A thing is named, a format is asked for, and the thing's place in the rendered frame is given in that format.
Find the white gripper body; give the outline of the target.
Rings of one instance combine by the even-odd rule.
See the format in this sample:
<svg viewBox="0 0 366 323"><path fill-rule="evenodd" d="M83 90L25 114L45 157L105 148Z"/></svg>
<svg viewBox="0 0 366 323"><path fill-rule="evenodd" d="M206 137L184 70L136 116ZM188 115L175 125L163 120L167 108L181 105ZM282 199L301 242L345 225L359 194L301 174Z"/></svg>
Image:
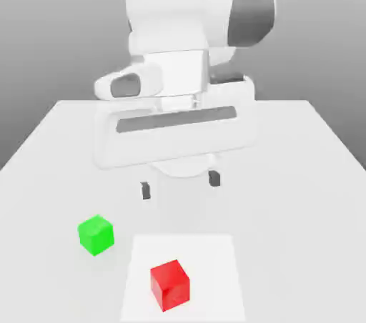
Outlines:
<svg viewBox="0 0 366 323"><path fill-rule="evenodd" d="M153 99L97 104L94 159L102 169L215 154L254 144L257 108L238 92L207 94L201 106L158 111Z"/></svg>

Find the small green cube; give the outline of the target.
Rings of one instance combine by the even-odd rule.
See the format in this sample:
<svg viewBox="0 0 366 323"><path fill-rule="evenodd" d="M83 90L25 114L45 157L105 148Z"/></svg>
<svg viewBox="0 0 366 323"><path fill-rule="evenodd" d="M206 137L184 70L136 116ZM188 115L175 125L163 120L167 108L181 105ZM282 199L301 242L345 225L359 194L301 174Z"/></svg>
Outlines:
<svg viewBox="0 0 366 323"><path fill-rule="evenodd" d="M113 225L100 215L82 222L77 227L80 244L92 256L96 256L114 245Z"/></svg>

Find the small red cube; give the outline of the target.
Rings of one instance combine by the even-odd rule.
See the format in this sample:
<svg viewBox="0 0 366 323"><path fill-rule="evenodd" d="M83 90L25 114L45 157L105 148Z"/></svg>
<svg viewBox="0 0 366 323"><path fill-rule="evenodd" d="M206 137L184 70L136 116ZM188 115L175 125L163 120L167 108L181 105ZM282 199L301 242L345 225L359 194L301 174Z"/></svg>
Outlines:
<svg viewBox="0 0 366 323"><path fill-rule="evenodd" d="M151 268L150 285L163 312L190 300L190 279L177 259Z"/></svg>

